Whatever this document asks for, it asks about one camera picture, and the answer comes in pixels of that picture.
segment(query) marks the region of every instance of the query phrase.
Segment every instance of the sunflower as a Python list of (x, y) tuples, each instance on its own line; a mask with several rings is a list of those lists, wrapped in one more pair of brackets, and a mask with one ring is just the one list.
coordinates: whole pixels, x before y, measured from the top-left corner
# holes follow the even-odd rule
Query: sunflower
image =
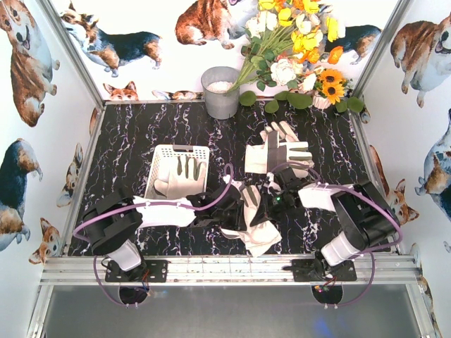
[(322, 92), (332, 104), (340, 102), (340, 97), (345, 95), (345, 89), (340, 83), (323, 82)]
[(326, 69), (319, 76), (319, 80), (328, 84), (337, 84), (343, 81), (343, 74), (336, 69)]

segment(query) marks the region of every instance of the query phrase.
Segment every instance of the flower pot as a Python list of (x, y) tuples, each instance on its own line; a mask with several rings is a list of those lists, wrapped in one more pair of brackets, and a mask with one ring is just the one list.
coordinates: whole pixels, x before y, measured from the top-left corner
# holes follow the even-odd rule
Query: flower pot
[(331, 104), (332, 103), (327, 98), (322, 97), (318, 93), (313, 95), (313, 106), (314, 107), (316, 107), (318, 109), (326, 109), (326, 108), (329, 108), (329, 106)]
[(218, 120), (231, 118), (237, 113), (240, 100), (240, 88), (232, 92), (218, 93), (207, 89), (215, 82), (232, 82), (238, 79), (240, 72), (231, 67), (213, 67), (205, 71), (201, 77), (204, 88), (206, 112)]

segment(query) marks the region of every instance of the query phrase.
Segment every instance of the basket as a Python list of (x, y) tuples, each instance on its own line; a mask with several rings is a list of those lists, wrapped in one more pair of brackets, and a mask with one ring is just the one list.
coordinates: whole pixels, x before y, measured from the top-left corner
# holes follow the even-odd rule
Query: basket
[(155, 147), (154, 158), (150, 167), (149, 178), (147, 179), (147, 188), (144, 193), (146, 199), (166, 199), (164, 196), (155, 192), (154, 183), (156, 179), (167, 180), (169, 176), (168, 169), (164, 169), (165, 158), (178, 156), (188, 156), (196, 158), (198, 163), (206, 163), (206, 175), (204, 181), (204, 192), (206, 191), (206, 179), (209, 174), (210, 149), (207, 146), (177, 146), (172, 144), (160, 144)]

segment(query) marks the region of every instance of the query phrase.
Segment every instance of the work glove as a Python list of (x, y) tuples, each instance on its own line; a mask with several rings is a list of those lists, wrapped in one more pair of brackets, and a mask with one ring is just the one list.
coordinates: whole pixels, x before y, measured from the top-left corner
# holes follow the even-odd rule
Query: work glove
[(253, 257), (263, 255), (274, 244), (281, 241), (282, 236), (276, 229), (273, 223), (265, 221), (258, 225), (251, 227), (250, 224), (257, 214), (259, 209), (261, 197), (257, 187), (244, 187), (241, 191), (241, 199), (245, 203), (244, 217), (247, 231), (233, 231), (222, 229), (221, 231), (225, 238), (241, 239)]
[(169, 178), (167, 182), (155, 180), (157, 194), (167, 199), (181, 199), (204, 191), (206, 163), (198, 163), (195, 158), (178, 156), (169, 159)]
[(263, 145), (246, 146), (245, 172), (266, 174), (277, 165), (285, 162), (296, 162), (299, 167), (293, 167), (298, 178), (308, 175), (308, 168), (314, 163), (309, 153), (307, 142), (300, 142), (292, 128), (285, 122), (272, 122), (260, 132)]

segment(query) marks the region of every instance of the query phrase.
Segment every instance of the flower bouquet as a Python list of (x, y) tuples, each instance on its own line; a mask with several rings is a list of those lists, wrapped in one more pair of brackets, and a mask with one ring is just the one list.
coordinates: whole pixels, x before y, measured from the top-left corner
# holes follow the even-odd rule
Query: flower bouquet
[[(343, 54), (342, 46), (324, 53), (326, 40), (345, 36), (345, 26), (333, 16), (332, 6), (317, 0), (259, 0), (259, 12), (247, 21), (245, 30), (249, 44), (242, 47), (245, 60), (230, 91), (256, 81), (261, 91), (286, 85), (290, 91), (268, 102), (268, 113), (278, 110), (278, 100), (288, 100), (299, 109), (341, 102), (349, 81), (339, 71), (317, 65), (319, 61), (336, 64)], [(251, 106), (256, 99), (248, 91), (240, 103)]]

